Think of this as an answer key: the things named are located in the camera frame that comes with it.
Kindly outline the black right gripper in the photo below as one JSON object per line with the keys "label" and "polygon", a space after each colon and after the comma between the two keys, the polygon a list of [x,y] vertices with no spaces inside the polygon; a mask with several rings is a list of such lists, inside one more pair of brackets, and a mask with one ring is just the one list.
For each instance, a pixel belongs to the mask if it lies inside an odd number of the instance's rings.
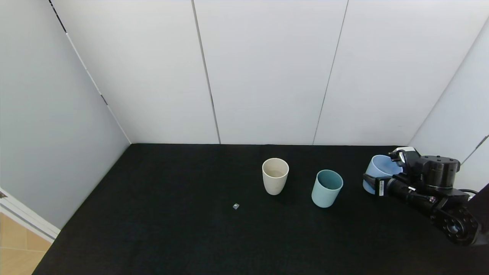
{"label": "black right gripper", "polygon": [[379,197],[406,198],[411,193],[411,189],[403,179],[401,176],[375,177],[367,173],[363,174],[364,183],[374,188],[375,195]]}

